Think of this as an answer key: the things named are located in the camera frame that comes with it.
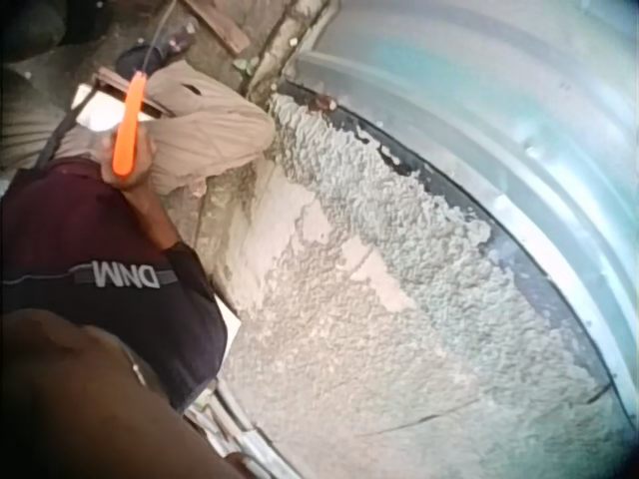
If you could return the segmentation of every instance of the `khaki trousers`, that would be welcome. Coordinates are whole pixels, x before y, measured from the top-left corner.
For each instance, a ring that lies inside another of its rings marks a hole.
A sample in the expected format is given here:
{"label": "khaki trousers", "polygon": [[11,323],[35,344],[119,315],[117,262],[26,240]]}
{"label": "khaki trousers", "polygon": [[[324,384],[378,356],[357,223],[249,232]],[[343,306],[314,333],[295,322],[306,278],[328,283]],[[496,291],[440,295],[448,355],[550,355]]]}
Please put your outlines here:
{"label": "khaki trousers", "polygon": [[[35,164],[65,112],[13,72],[3,71],[2,87],[0,168],[6,178]],[[258,159],[275,134],[267,113],[185,61],[156,72],[147,95],[175,116],[145,123],[157,147],[152,178],[161,195]],[[55,158],[104,161],[105,135],[110,132],[78,125]]]}

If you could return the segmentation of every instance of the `curved metal surface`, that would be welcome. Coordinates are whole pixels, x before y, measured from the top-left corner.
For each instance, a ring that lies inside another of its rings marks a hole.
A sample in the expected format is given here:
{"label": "curved metal surface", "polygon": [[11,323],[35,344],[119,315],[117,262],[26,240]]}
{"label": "curved metal surface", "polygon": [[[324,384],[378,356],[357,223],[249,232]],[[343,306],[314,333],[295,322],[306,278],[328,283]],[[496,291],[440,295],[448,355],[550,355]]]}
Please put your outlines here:
{"label": "curved metal surface", "polygon": [[506,227],[576,311],[633,422],[636,19],[623,1],[342,0],[290,71]]}

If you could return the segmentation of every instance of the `concrete wall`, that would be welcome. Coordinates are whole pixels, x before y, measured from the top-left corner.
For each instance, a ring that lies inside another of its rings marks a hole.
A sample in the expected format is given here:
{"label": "concrete wall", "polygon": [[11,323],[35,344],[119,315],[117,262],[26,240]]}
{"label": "concrete wall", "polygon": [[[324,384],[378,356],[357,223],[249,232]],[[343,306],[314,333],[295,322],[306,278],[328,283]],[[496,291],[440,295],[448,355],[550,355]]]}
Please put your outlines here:
{"label": "concrete wall", "polygon": [[629,423],[481,252],[491,225],[292,99],[274,116],[269,158],[210,181],[198,250],[244,322],[223,375],[276,447],[308,478],[606,470]]}

